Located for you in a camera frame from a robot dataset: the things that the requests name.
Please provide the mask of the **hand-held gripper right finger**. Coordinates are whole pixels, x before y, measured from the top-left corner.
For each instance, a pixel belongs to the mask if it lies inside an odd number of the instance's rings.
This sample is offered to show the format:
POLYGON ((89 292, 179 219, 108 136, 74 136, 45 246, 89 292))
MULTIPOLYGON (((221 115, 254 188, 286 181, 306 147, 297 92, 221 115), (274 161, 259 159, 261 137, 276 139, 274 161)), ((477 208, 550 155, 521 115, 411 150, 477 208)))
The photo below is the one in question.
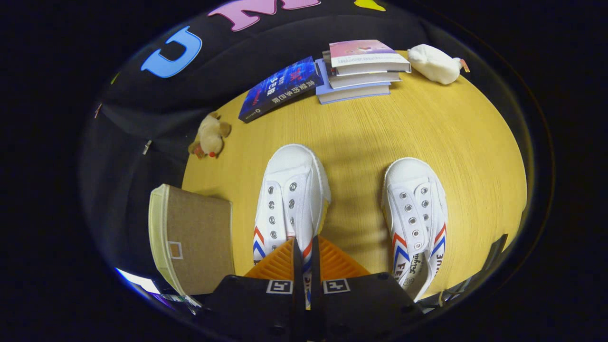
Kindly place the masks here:
POLYGON ((424 321, 393 276, 372 274, 321 236, 311 249, 311 319, 322 342, 395 342, 424 321))

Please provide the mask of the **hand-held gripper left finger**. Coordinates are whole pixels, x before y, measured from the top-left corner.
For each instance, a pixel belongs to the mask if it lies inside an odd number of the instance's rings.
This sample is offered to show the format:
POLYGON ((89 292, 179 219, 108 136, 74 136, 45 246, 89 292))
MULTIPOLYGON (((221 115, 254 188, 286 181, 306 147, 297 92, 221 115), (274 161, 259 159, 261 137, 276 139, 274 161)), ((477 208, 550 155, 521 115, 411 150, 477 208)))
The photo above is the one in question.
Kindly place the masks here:
POLYGON ((220 342, 303 342, 302 258, 289 239, 246 276, 227 275, 202 305, 202 327, 220 342))

